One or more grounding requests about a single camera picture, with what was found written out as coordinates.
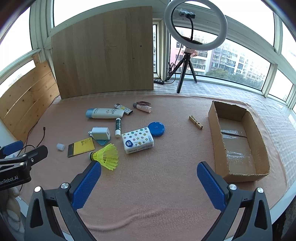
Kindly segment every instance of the white bottle cap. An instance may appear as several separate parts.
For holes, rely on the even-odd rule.
[[[58,143],[57,149],[63,151],[65,149],[65,145]]]
[[[121,136],[120,130],[115,130],[115,137],[119,138]]]

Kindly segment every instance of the shuttlecock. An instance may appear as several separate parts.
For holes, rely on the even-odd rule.
[[[97,152],[91,152],[89,158],[91,161],[98,161],[102,166],[113,170],[116,168],[118,163],[118,151],[116,146],[108,144]]]

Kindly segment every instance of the wooden clothespin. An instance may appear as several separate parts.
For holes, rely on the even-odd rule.
[[[191,120],[200,130],[203,126],[193,117],[193,115],[189,116],[189,120]]]

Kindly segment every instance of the yellow notepad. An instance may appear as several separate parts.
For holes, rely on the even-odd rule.
[[[94,150],[92,137],[72,143],[68,147],[68,157]]]

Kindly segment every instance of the tripod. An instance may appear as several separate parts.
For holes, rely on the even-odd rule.
[[[185,52],[185,55],[183,56],[183,59],[177,64],[177,66],[174,68],[174,70],[171,72],[171,74],[165,79],[165,81],[168,81],[172,77],[172,75],[176,73],[178,68],[183,64],[181,77],[180,77],[180,80],[179,80],[179,83],[178,83],[178,88],[177,88],[177,93],[178,94],[181,91],[182,84],[183,84],[183,81],[184,81],[184,77],[185,77],[188,65],[190,67],[190,70],[191,70],[191,73],[193,75],[194,81],[197,83],[196,76],[195,76],[195,73],[194,73],[194,69],[193,69],[192,63],[190,61],[190,55],[191,55],[190,53]]]

